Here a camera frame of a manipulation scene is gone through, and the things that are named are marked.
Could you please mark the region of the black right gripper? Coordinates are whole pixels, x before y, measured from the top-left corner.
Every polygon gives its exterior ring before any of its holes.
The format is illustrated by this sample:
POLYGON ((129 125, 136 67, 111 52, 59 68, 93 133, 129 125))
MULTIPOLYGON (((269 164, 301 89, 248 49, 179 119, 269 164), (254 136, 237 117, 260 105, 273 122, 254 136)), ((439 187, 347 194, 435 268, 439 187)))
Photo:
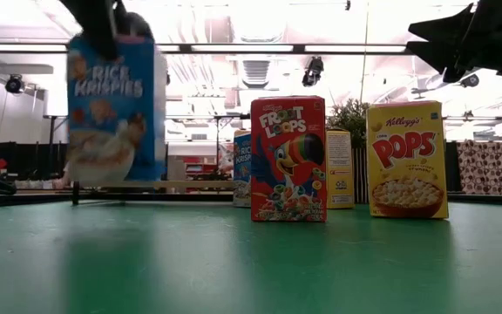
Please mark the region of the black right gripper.
POLYGON ((459 13, 410 24, 408 31, 426 42, 410 41, 406 48, 443 75, 444 83, 456 83, 473 67, 502 75, 502 0, 478 1, 459 13), (462 45, 462 69, 456 67, 453 46, 462 45))

